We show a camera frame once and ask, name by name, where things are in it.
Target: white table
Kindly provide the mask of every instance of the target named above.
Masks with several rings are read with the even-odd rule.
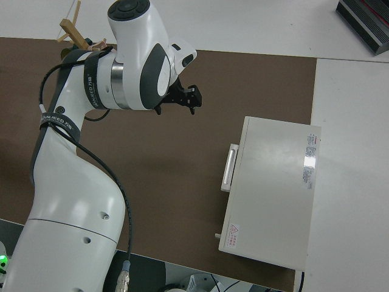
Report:
[[[311,123],[322,141],[305,292],[388,289],[388,81],[389,64],[318,60]]]
[[[114,0],[83,0],[77,28],[115,43],[107,20]],[[73,0],[0,1],[0,37],[58,38]],[[377,57],[336,14],[336,0],[154,0],[171,37],[196,49],[389,62]]]
[[[54,39],[72,2],[1,1],[0,37]],[[388,63],[389,52],[373,57],[334,0],[154,2],[169,34],[197,49],[369,61],[318,60],[312,124],[322,144],[304,291],[387,290],[389,64],[370,62]],[[109,6],[83,0],[85,37],[114,42]]]

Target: cable connector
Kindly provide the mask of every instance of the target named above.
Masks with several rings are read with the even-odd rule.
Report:
[[[123,269],[119,274],[119,277],[117,278],[117,285],[115,292],[127,292],[128,291],[128,284],[129,284],[129,266],[130,266],[129,260],[125,260],[123,262]]]

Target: wooden stick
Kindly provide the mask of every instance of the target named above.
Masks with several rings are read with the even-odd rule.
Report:
[[[63,36],[61,36],[61,37],[59,37],[59,38],[57,38],[57,42],[62,42],[65,38],[67,38],[69,36],[69,34],[68,33],[65,33]]]
[[[70,20],[62,19],[60,26],[65,32],[69,34],[70,38],[74,41],[77,47],[84,50],[88,48],[88,43],[84,40],[83,36],[79,33]]]
[[[73,16],[73,21],[72,21],[73,25],[75,25],[75,22],[77,21],[78,12],[80,11],[80,6],[81,6],[81,0],[78,0],[77,5],[75,7],[75,11],[74,11],[74,16]]]

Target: label sticker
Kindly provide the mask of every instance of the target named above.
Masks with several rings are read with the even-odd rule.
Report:
[[[315,134],[310,134],[307,137],[307,146],[304,157],[303,184],[308,190],[312,189],[312,185],[315,181],[317,139],[318,137]]]
[[[239,229],[240,229],[239,225],[230,223],[229,233],[227,236],[227,242],[225,243],[226,247],[236,248],[236,243],[238,241]]]

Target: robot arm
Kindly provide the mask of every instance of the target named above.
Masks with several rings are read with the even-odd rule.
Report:
[[[45,113],[31,164],[33,207],[3,292],[102,291],[125,201],[120,184],[76,154],[88,111],[155,109],[160,114],[161,104],[174,102],[194,113],[201,106],[197,87],[184,89],[178,77],[196,51],[183,41],[169,41],[149,0],[119,0],[108,19],[117,52],[72,51],[61,65],[47,112],[41,105]]]

